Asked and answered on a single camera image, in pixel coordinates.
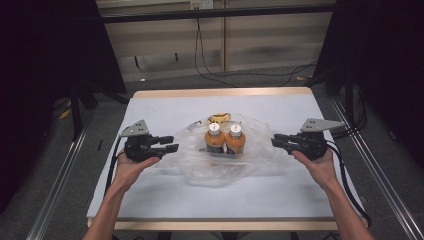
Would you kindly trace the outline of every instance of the cable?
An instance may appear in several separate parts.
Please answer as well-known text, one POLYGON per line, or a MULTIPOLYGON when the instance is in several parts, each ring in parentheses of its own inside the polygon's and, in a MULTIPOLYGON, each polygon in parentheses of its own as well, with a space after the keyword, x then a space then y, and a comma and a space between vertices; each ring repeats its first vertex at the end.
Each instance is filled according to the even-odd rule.
POLYGON ((226 84, 226 85, 229 85, 229 86, 231 86, 231 87, 235 87, 235 88, 237 88, 238 86, 235 86, 235 85, 233 85, 233 84, 230 84, 230 83, 227 83, 227 82, 224 82, 224 81, 218 80, 218 79, 214 79, 214 78, 206 77, 205 75, 203 75, 203 74, 200 72, 200 70, 199 70, 199 69, 198 69, 198 67, 197 67, 197 49, 198 49, 198 45, 197 45, 197 43, 198 43, 199 39, 200 39, 200 48, 201 48, 201 55, 202 55, 203 65, 205 66, 206 71, 207 71, 210 75, 215 76, 215 77, 231 77, 231 76, 270 76, 270 77, 286 77, 286 76, 289 76, 289 79, 288 79, 286 82, 284 82, 283 84, 281 84, 281 85, 279 85, 279 86, 278 86, 278 87, 282 87, 282 86, 286 85, 288 82, 290 82, 290 80, 291 80, 291 78, 292 78, 292 76, 293 76, 294 74, 299 73, 299 72, 301 72, 301 71, 304 71, 304 70, 305 70, 306 68, 308 68, 308 67, 316 66, 316 61, 313 61, 313 62, 311 62, 311 63, 309 63, 309 64, 307 64, 307 65, 302 65, 302 66, 296 67, 296 68, 295 68, 293 71, 291 71, 290 73, 285 73, 285 74, 268 74, 268 73, 227 73, 227 74, 216 74, 216 73, 213 73, 213 72, 211 72, 211 71, 209 70, 209 68, 207 67, 206 62, 205 62, 205 55, 204 55, 204 48, 203 48, 203 38, 202 38, 202 31, 201 31, 201 29, 200 29, 200 22, 199 22, 199 19, 197 19, 196 48, 195 48, 195 53, 194 53, 194 66, 195 66, 195 68, 196 68, 196 71, 200 74, 200 76, 204 77, 205 79, 208 79, 208 80, 211 80, 211 81, 217 81, 217 82, 220 82, 220 83, 224 83, 224 84, 226 84))
POLYGON ((353 206, 356 208, 356 210, 358 210, 358 212, 368 222, 367 228, 370 228, 371 225, 372 225, 371 218, 364 211, 364 209, 362 209, 362 207, 359 205, 359 203, 356 201, 355 197, 353 196, 352 192, 350 191, 349 184, 347 183, 347 178, 346 178, 345 164, 343 162, 342 154, 339 151, 340 148, 337 146, 337 144, 335 142, 332 142, 332 141, 327 141, 327 146, 337 155, 337 157, 339 159, 340 173, 341 173, 341 176, 342 176, 343 187, 345 189, 346 195, 348 196, 350 202, 353 204, 353 206))
POLYGON ((354 132, 358 132, 360 130, 362 130, 365 125, 367 124, 368 121, 368 116, 367 116, 367 111, 365 108, 365 100, 364 100, 364 95, 362 94, 361 91, 359 91, 359 99, 356 105, 356 110, 358 112, 358 120, 352 123, 352 127, 342 130, 342 131, 338 131, 338 132, 332 132, 333 138, 334 139, 339 139, 345 136, 348 136, 354 132))
POLYGON ((105 193, 103 196, 106 195, 107 190, 109 189, 110 185, 112 184, 112 176, 113 176, 113 170, 115 169, 116 161, 118 160, 118 156, 116 155, 116 152, 118 151, 119 143, 121 142, 121 138, 118 137, 115 144, 115 149, 113 150, 112 159, 110 161, 109 166, 109 172, 107 174, 107 180, 106 180, 106 187, 105 187, 105 193))

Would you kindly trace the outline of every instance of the bottle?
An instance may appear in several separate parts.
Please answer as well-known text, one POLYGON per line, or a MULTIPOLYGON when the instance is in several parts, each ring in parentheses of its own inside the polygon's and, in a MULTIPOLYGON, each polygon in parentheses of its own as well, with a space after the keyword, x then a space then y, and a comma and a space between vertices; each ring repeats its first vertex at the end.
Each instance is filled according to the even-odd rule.
POLYGON ((228 154, 243 153, 246 136, 242 133, 241 126, 238 124, 232 125, 230 132, 225 136, 225 141, 227 143, 228 154))
POLYGON ((205 134, 205 142, 208 152, 224 152, 225 134, 221 131, 218 123, 209 124, 209 130, 205 134))

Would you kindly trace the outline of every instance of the white table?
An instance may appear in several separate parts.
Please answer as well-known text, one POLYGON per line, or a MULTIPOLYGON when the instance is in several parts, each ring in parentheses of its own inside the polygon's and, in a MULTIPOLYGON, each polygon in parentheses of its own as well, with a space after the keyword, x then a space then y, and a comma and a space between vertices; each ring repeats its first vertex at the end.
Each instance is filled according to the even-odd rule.
MULTIPOLYGON (((323 118, 312 92, 303 87, 140 91, 131 99, 118 133, 144 119, 154 136, 174 135, 218 112, 243 114, 284 134, 296 134, 307 118, 323 118)), ((324 134, 332 140, 328 131, 324 134)), ((103 198, 112 151, 87 213, 89 225, 103 198)), ((115 229, 336 230, 327 197, 306 168, 291 156, 281 166, 281 174, 252 175, 215 188, 193 186, 184 175, 163 174, 161 168, 146 169, 125 195, 115 229)))

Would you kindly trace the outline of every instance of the black curtain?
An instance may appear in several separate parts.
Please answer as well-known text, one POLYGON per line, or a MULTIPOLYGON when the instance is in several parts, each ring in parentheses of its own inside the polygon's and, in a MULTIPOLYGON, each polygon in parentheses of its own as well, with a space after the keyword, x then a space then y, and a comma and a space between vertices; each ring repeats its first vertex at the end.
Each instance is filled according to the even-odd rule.
POLYGON ((3 212, 37 160, 54 102, 70 96, 73 82, 126 90, 105 27, 92 21, 100 17, 94 0, 8 1, 0 11, 3 212))
POLYGON ((314 77, 336 95, 349 68, 388 132, 424 168, 424 2, 338 0, 336 5, 314 77), (328 69, 335 70, 322 77, 328 69))

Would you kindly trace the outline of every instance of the white cap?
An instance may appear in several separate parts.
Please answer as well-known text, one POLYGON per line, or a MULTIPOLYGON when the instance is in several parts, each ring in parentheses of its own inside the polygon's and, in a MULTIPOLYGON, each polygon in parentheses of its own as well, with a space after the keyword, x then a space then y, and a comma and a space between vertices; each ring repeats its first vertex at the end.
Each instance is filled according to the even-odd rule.
POLYGON ((233 137, 240 137, 241 136, 241 126, 238 124, 234 124, 230 128, 230 134, 233 137))
POLYGON ((218 135, 221 132, 221 128, 218 123, 209 124, 209 133, 212 135, 218 135))

